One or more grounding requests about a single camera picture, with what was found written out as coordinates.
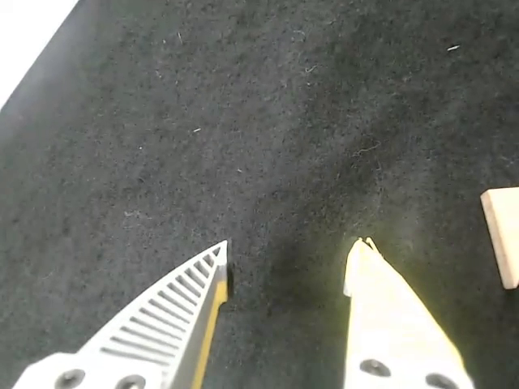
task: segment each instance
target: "white surface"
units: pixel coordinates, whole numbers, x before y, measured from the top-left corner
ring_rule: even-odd
[[[0,0],[0,109],[78,0]]]

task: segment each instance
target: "wooden block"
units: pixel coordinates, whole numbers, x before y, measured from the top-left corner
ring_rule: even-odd
[[[495,259],[505,289],[519,285],[519,187],[490,189],[481,195]]]

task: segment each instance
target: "yellow stripe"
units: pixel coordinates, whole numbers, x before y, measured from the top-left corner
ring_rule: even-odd
[[[191,389],[200,389],[204,380],[205,366],[208,363],[209,350],[211,348],[212,335],[217,325],[218,309],[227,301],[227,283],[220,282],[217,285],[217,291],[212,301],[211,314],[209,314],[208,326],[205,330],[204,342],[200,349],[198,365],[196,366],[195,376]]]

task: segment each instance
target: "dark gray carpet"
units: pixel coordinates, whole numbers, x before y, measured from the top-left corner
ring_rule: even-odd
[[[83,0],[0,115],[0,387],[225,238],[204,387],[339,387],[363,235],[478,388],[517,387],[519,294],[479,195],[519,183],[518,20],[515,0]]]

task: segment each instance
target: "screw hole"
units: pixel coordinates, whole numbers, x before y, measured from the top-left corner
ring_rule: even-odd
[[[56,389],[73,389],[78,387],[84,379],[84,371],[80,369],[68,370],[56,380]]]
[[[366,359],[360,364],[360,370],[364,373],[376,375],[377,377],[390,377],[391,370],[382,362],[376,359]]]
[[[144,389],[146,380],[140,375],[129,375],[118,382],[115,389]]]
[[[425,377],[425,382],[428,386],[436,387],[438,389],[458,389],[452,379],[447,378],[442,374],[429,374]]]

